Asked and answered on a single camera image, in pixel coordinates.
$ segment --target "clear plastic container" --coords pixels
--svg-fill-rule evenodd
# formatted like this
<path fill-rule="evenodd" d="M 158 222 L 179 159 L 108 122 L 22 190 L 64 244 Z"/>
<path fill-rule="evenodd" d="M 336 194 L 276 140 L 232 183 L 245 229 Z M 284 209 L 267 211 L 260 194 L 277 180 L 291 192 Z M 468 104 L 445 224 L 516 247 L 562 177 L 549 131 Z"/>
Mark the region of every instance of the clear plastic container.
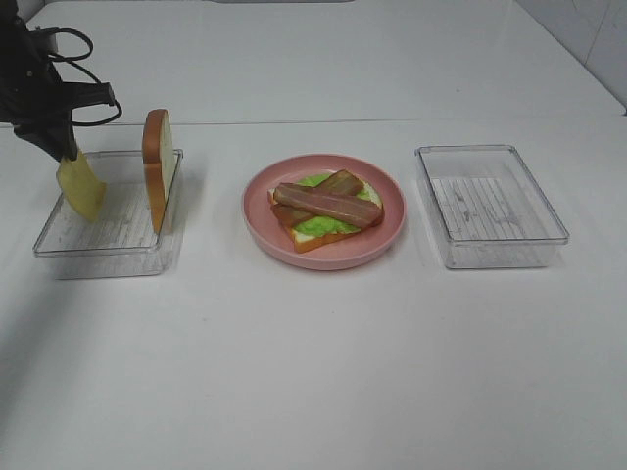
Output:
<path fill-rule="evenodd" d="M 511 146 L 421 147 L 418 186 L 450 269 L 547 266 L 568 232 Z"/>
<path fill-rule="evenodd" d="M 94 173 L 107 182 L 97 222 L 78 215 L 63 194 L 33 247 L 57 279 L 155 275 L 175 261 L 183 220 L 177 209 L 183 183 L 183 153 L 175 150 L 162 230 L 153 230 L 140 151 L 88 153 Z"/>

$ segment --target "sandwich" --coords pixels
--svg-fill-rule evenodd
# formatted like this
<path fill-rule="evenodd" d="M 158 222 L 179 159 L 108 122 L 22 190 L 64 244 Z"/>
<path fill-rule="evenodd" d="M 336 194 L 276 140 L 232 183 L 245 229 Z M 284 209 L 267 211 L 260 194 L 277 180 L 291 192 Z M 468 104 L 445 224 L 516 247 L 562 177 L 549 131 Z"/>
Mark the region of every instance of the sandwich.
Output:
<path fill-rule="evenodd" d="M 359 235 L 381 223 L 384 214 L 372 185 L 346 169 L 280 183 L 268 198 L 297 253 Z"/>

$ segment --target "bacon strip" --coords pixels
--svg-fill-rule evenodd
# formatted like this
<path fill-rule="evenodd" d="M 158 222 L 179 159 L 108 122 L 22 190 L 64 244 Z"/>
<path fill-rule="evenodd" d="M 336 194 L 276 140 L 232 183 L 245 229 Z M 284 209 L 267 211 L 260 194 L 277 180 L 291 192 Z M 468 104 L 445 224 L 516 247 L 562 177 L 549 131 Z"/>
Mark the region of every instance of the bacon strip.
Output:
<path fill-rule="evenodd" d="M 371 201 L 294 183 L 279 184 L 274 190 L 274 199 L 280 204 L 327 215 L 359 228 L 369 227 L 382 214 L 381 208 Z"/>
<path fill-rule="evenodd" d="M 340 169 L 319 183 L 316 188 L 321 188 L 332 193 L 354 196 L 363 189 L 363 183 L 346 169 Z M 288 227 L 295 227 L 299 223 L 315 217 L 314 213 L 300 211 L 283 204 L 275 204 L 271 209 L 279 222 Z"/>
<path fill-rule="evenodd" d="M 273 204 L 272 213 L 278 218 L 278 221 L 286 227 L 295 227 L 301 222 L 306 222 L 315 217 L 314 213 L 300 211 L 284 204 Z"/>
<path fill-rule="evenodd" d="M 315 187 L 324 189 L 330 193 L 355 196 L 363 189 L 363 183 L 346 169 L 340 169 Z"/>

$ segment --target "plate rim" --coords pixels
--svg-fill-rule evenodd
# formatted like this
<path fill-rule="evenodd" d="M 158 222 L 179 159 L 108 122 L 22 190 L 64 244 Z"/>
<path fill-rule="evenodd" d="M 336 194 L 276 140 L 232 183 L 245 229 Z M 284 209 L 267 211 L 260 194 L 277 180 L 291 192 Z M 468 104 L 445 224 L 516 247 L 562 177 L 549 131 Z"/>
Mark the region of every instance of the plate rim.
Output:
<path fill-rule="evenodd" d="M 253 226 L 253 224 L 249 220 L 249 217 L 246 214 L 247 195 L 250 193 L 250 190 L 251 190 L 251 187 L 252 187 L 253 183 L 260 176 L 262 176 L 264 173 L 266 173 L 267 171 L 269 171 L 273 167 L 280 166 L 280 165 L 286 165 L 289 162 L 293 162 L 293 161 L 296 161 L 296 160 L 311 159 L 311 158 L 315 158 L 315 157 L 331 157 L 331 158 L 337 158 L 337 159 L 341 159 L 341 160 L 347 160 L 347 161 L 355 162 L 358 165 L 369 166 L 373 170 L 381 173 L 389 182 L 392 183 L 392 186 L 394 187 L 396 193 L 398 194 L 398 196 L 400 197 L 400 200 L 401 200 L 401 219 L 399 220 L 398 225 L 395 228 L 394 232 L 391 234 L 391 236 L 387 240 L 385 240 L 384 243 L 382 243 L 380 245 L 377 245 L 374 248 L 359 254 L 358 256 L 341 257 L 341 258 L 334 258 L 334 259 L 306 258 L 306 257 L 302 256 L 303 254 L 296 253 L 295 251 L 288 251 L 286 249 L 283 249 L 283 248 L 275 246 L 265 236 L 263 236 L 260 233 L 259 230 L 257 230 Z M 378 255 L 380 255 L 383 252 L 385 252 L 390 247 L 390 245 L 392 243 L 394 243 L 394 241 L 399 237 L 399 235 L 401 233 L 401 230 L 403 230 L 403 227 L 405 226 L 405 222 L 406 222 L 406 219 L 407 219 L 407 201 L 406 201 L 405 195 L 404 195 L 404 193 L 403 193 L 399 183 L 387 171 L 385 171 L 384 169 L 380 168 L 379 166 L 377 166 L 375 164 L 372 164 L 372 163 L 367 162 L 367 161 L 362 160 L 362 159 L 358 159 L 357 157 L 344 155 L 344 154 L 328 153 L 328 152 L 299 154 L 299 155 L 295 155 L 295 156 L 292 156 L 292 157 L 288 157 L 286 159 L 279 160 L 277 162 L 269 164 L 269 165 L 265 166 L 264 168 L 260 169 L 259 171 L 257 171 L 251 177 L 251 179 L 246 184 L 246 187 L 244 188 L 244 191 L 242 193 L 242 199 L 241 199 L 241 210 L 242 210 L 242 215 L 244 217 L 244 220 L 246 222 L 246 226 L 247 226 L 248 230 L 253 235 L 254 241 L 258 245 L 261 245 L 261 248 L 263 249 L 263 251 L 265 251 L 266 253 L 271 255 L 273 258 L 280 260 L 281 262 L 284 262 L 284 263 L 287 263 L 287 264 L 290 264 L 290 265 L 293 265 L 293 266 L 296 266 L 296 267 L 302 267 L 304 269 L 312 269 L 312 270 L 341 270 L 341 269 L 348 269 L 348 268 L 351 268 L 351 267 L 357 267 L 359 265 L 366 264 L 366 263 L 374 260 L 375 258 L 377 258 Z M 279 258 L 273 252 L 277 252 L 278 254 L 282 254 L 283 258 Z M 288 258 L 288 259 L 292 259 L 292 258 L 300 259 L 300 260 L 304 261 L 305 264 L 307 264 L 307 265 L 297 264 L 296 262 L 291 262 L 290 260 L 285 259 L 285 258 Z M 334 267 L 335 264 L 340 264 L 342 266 Z"/>

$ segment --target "yellow cheese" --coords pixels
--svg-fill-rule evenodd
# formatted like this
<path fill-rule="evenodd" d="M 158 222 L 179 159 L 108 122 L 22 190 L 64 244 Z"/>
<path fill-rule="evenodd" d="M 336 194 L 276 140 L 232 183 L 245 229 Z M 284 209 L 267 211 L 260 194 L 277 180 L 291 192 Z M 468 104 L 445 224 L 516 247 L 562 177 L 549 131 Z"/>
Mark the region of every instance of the yellow cheese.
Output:
<path fill-rule="evenodd" d="M 61 159 L 57 181 L 70 206 L 90 222 L 95 222 L 105 199 L 107 184 L 96 177 L 80 150 L 75 161 Z"/>

